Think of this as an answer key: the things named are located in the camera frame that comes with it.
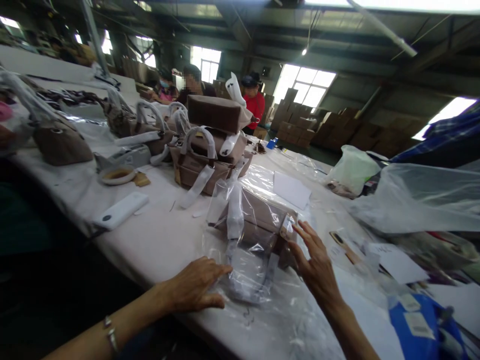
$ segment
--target floor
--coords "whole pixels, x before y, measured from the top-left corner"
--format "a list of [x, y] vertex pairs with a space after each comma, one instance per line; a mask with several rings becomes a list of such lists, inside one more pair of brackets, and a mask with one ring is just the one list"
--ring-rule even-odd
[[[113, 267], [33, 181], [4, 159], [0, 169], [0, 198], [11, 192], [9, 202], [2, 202], [0, 220], [9, 213], [21, 215], [17, 227], [13, 216], [0, 222], [0, 359], [36, 360], [143, 291]], [[24, 251], [9, 253], [11, 242], [5, 234], [12, 233], [10, 225]], [[18, 238], [22, 227], [28, 231]], [[47, 237], [41, 246], [35, 244], [39, 236]], [[220, 359], [173, 316], [132, 344], [148, 341], [154, 344], [154, 359]], [[137, 355], [121, 359], [150, 359]]]

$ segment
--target hand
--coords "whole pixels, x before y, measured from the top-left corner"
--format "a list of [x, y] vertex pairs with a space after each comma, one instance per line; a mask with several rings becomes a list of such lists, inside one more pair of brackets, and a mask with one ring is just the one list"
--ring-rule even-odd
[[0, 125], [0, 149], [7, 149], [15, 140], [15, 133]]
[[293, 225], [293, 228], [305, 242], [311, 259], [307, 261], [297, 243], [289, 241], [288, 246], [295, 257], [303, 281], [322, 310], [343, 304], [332, 262], [327, 255], [324, 243], [308, 222], [298, 221], [298, 223], [301, 228], [297, 225]]
[[225, 307], [223, 297], [207, 290], [222, 275], [232, 272], [229, 265], [218, 265], [206, 256], [192, 261], [177, 276], [162, 282], [160, 294], [170, 312], [192, 312]]

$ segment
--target white power bank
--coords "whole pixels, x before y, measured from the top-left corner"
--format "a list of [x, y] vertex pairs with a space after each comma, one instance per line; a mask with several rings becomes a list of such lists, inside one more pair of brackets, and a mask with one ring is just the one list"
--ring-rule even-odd
[[96, 217], [93, 223], [108, 231], [112, 231], [148, 202], [149, 197], [147, 195], [137, 191], [132, 192]]

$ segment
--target woman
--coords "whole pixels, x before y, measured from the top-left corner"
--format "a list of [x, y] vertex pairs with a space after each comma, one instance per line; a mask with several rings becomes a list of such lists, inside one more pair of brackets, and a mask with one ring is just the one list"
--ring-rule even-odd
[[260, 74], [252, 71], [250, 75], [245, 76], [241, 80], [241, 84], [245, 88], [245, 96], [243, 99], [246, 101], [246, 108], [258, 119], [258, 122], [251, 122], [245, 126], [243, 132], [247, 135], [253, 135], [265, 111], [265, 98], [262, 93], [259, 92], [261, 84]]
[[160, 104], [170, 105], [170, 103], [177, 100], [179, 96], [178, 89], [174, 86], [174, 77], [171, 71], [162, 68], [158, 73], [158, 83], [154, 90], [149, 90], [151, 101], [156, 101]]

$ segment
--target black cap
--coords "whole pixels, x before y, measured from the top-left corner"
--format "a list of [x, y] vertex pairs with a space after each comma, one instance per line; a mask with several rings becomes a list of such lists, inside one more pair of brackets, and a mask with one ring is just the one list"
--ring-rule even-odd
[[255, 88], [257, 85], [260, 85], [260, 74], [258, 72], [252, 71], [249, 75], [244, 76], [241, 80], [241, 84], [245, 88]]
[[170, 70], [166, 69], [165, 67], [162, 67], [158, 71], [158, 75], [160, 75], [162, 79], [165, 79], [165, 80], [170, 81], [170, 82], [172, 82], [174, 80], [172, 72]]

